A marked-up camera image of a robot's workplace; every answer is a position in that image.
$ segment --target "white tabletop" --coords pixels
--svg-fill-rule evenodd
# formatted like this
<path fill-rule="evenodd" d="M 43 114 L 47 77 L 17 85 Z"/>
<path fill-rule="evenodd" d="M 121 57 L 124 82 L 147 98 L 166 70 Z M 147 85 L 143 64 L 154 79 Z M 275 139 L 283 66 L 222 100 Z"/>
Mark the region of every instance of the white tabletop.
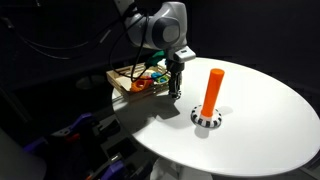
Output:
<path fill-rule="evenodd" d="M 284 173 L 320 148 L 320 120 L 294 90 L 259 71 L 196 58 L 183 71 L 182 97 L 166 93 L 113 104 L 120 122 L 145 147 L 181 165 L 213 174 L 257 177 Z M 225 71 L 217 129 L 194 125 L 191 110 L 204 100 L 209 72 Z"/>

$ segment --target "orange peg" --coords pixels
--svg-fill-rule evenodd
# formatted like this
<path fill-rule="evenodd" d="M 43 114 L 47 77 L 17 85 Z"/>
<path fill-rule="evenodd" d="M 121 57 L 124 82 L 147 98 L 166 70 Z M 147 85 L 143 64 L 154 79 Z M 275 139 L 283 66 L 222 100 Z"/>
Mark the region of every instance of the orange peg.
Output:
<path fill-rule="evenodd" d="M 223 76 L 224 71 L 222 69 L 211 69 L 201 115 L 208 118 L 212 117 Z"/>

